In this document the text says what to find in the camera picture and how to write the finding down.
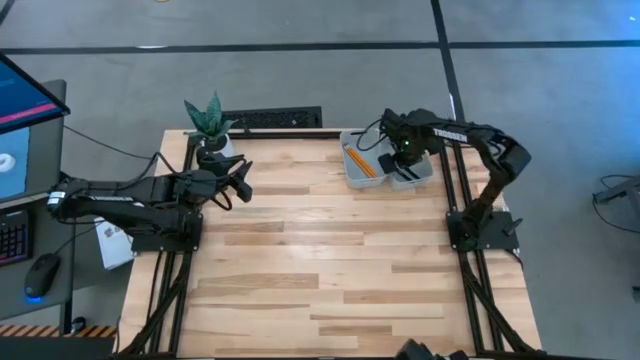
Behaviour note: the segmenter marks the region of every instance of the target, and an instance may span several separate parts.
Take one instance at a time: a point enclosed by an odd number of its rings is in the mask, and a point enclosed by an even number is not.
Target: monitor screen
[[[68,113],[62,102],[0,54],[0,134]]]

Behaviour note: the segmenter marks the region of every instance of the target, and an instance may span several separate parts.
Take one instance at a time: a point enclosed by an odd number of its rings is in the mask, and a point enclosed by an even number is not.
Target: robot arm
[[[130,182],[67,178],[49,194],[47,208],[58,221],[101,216],[134,238],[133,251],[191,250],[202,228],[200,207],[229,186],[251,200],[244,178],[252,163],[244,156],[199,153],[200,169]]]
[[[391,159],[388,159],[390,155],[387,159],[380,159],[385,169],[409,167],[422,160],[425,151],[430,155],[439,153],[443,140],[469,144],[478,151],[490,178],[480,196],[461,214],[462,231],[459,235],[470,241],[457,244],[461,245],[457,246],[459,250],[469,251],[477,246],[481,231],[491,219],[494,201],[531,161],[531,155],[524,147],[493,126],[457,123],[438,118],[424,109],[408,115],[397,115],[386,109],[380,121],[380,132],[389,138],[396,151]],[[499,151],[492,153],[492,148]]]

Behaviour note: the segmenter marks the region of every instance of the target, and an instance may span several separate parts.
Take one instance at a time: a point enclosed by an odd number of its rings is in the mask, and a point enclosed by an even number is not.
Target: black keyboard
[[[322,127],[319,106],[284,109],[224,111],[223,120],[238,120],[233,129],[308,129]]]
[[[30,259],[32,253],[29,213],[20,210],[0,214],[0,266]]]

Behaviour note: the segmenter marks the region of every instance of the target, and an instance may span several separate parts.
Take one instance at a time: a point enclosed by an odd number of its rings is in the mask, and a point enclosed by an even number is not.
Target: gray plastic bin
[[[383,140],[374,148],[369,151],[360,151],[356,146],[358,138],[362,134],[362,131],[344,131],[340,134],[340,146],[342,148],[342,158],[344,160],[345,174],[347,178],[347,184],[354,189],[362,189],[367,187],[378,186],[384,183],[387,176],[391,177],[391,187],[394,190],[405,190],[415,187],[416,185],[423,184],[433,176],[433,167],[429,160],[428,154],[423,156],[423,160],[417,164],[409,167],[416,175],[418,179],[406,180],[402,175],[397,172],[385,175],[380,166],[378,158],[383,154],[393,154],[394,150],[391,147],[388,139]],[[360,141],[360,147],[363,149],[369,148],[376,141],[378,141],[380,132],[378,129],[371,129],[363,135]],[[373,168],[376,173],[375,178],[369,178],[351,159],[349,154],[344,150],[344,145],[349,145],[356,153],[362,157]]]
[[[376,146],[369,151],[360,151],[356,146],[356,141],[362,134],[362,131],[343,131],[340,134],[340,148],[342,150],[342,159],[344,162],[344,171],[347,177],[347,184],[350,188],[353,189],[362,189],[367,187],[378,186],[384,182],[386,175],[382,171],[382,167],[380,167],[380,163],[378,162],[378,157],[382,155],[380,153],[380,147]],[[362,137],[362,141],[360,141],[360,146],[364,149],[373,145],[375,141],[378,140],[379,132],[378,130],[369,130]],[[376,173],[377,177],[369,178],[365,173],[360,170],[358,165],[351,159],[349,154],[344,150],[344,145],[349,145],[357,154],[362,157],[364,161],[369,163],[373,171]]]

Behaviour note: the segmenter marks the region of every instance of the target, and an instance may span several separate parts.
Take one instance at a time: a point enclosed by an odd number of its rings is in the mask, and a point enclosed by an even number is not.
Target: wooden tabletop
[[[162,153],[175,168],[182,166],[186,140],[183,131],[165,133]],[[408,338],[442,354],[473,354],[438,156],[431,157],[433,178],[416,189],[353,190],[338,140],[234,140],[233,146],[254,161],[247,177],[253,200],[233,197],[230,212],[211,203],[203,209],[179,357],[392,356]],[[477,196],[488,174],[473,150],[464,157]],[[451,155],[449,163],[459,189]],[[166,171],[159,166],[158,173]],[[135,259],[121,347],[145,323],[156,256]],[[486,257],[496,304],[539,347],[520,265],[503,251]],[[491,348],[486,321],[482,326]]]

